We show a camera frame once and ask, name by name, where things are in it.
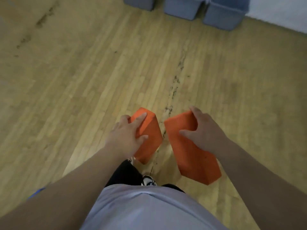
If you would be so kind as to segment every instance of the orange object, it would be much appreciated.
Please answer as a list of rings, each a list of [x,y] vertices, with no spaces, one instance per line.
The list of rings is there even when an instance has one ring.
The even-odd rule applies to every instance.
[[[197,129],[197,120],[192,111],[168,118],[164,125],[183,176],[206,185],[222,176],[213,154],[201,150],[191,140],[179,134],[179,130]]]
[[[141,135],[148,135],[148,139],[141,145],[141,147],[135,153],[134,157],[145,165],[149,162],[152,155],[162,143],[163,137],[155,113],[145,108],[141,107],[138,109],[137,112],[131,116],[128,122],[132,123],[144,112],[147,112],[147,116],[140,127],[137,129],[135,137],[139,138]]]

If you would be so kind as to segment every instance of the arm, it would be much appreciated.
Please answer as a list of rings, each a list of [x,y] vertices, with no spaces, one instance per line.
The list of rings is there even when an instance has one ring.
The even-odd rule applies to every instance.
[[[307,195],[228,139],[208,114],[191,110],[198,128],[180,133],[217,157],[259,228],[306,229]]]
[[[105,147],[81,166],[0,219],[0,229],[79,229],[116,168],[148,138],[135,138],[146,114],[116,123]]]

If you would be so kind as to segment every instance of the person's right arm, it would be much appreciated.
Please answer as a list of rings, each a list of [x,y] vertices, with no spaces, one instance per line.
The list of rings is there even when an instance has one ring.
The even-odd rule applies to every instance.
[[[259,228],[307,229],[307,195],[228,139],[208,114],[191,110],[198,128],[180,133],[217,157]]]

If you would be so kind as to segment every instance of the forearm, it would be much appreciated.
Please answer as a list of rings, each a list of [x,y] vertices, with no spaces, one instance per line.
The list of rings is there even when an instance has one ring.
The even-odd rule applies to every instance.
[[[0,219],[0,229],[79,229],[105,184],[124,161],[103,148],[77,169]]]
[[[232,141],[225,143],[216,156],[262,230],[306,228],[306,194]]]

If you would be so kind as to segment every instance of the trash can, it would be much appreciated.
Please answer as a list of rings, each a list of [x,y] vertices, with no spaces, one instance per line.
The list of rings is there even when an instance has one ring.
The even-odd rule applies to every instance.
[[[136,8],[152,11],[154,9],[155,0],[123,0],[126,5]]]
[[[211,0],[203,23],[222,30],[233,30],[249,11],[250,0]]]
[[[208,0],[165,0],[164,13],[193,20],[201,3]]]

